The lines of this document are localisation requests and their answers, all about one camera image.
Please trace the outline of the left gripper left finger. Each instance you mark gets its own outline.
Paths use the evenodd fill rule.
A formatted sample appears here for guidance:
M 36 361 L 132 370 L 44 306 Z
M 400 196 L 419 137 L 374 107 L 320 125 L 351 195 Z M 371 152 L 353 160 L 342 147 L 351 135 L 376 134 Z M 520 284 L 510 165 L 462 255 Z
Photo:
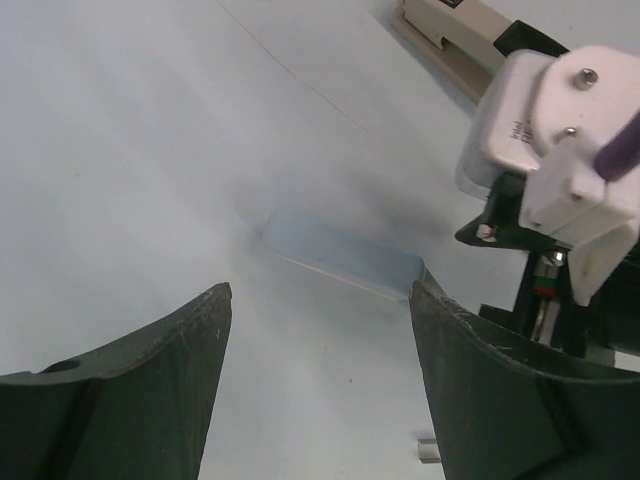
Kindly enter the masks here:
M 2 376 L 2 478 L 198 478 L 231 301 L 220 283 L 95 350 Z

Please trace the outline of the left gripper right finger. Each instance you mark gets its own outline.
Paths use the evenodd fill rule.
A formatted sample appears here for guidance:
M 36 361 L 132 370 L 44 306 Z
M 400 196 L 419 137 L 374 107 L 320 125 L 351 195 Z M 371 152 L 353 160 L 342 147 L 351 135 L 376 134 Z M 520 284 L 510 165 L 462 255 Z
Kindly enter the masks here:
M 409 305 L 447 478 L 638 477 L 637 373 L 532 342 L 434 282 L 415 282 Z

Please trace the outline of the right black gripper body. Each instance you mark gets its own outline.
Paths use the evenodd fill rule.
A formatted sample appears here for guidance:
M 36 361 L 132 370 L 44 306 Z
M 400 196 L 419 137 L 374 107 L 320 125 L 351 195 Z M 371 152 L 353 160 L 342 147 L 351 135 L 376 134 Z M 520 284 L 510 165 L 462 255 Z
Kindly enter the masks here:
M 569 250 L 521 227 L 525 180 L 505 173 L 490 188 L 483 213 L 461 228 L 459 242 L 528 255 L 514 308 L 482 306 L 480 316 L 534 342 L 578 358 L 639 354 L 639 247 L 616 267 L 586 307 L 571 292 Z

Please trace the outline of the beige black stapler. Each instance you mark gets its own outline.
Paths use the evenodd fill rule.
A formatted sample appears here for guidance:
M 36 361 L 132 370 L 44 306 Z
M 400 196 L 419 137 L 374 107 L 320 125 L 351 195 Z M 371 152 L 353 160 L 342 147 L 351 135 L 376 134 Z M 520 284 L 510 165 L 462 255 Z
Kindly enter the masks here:
M 479 0 L 404 0 L 391 25 L 474 103 L 511 53 L 528 49 L 559 57 L 568 52 L 535 27 Z

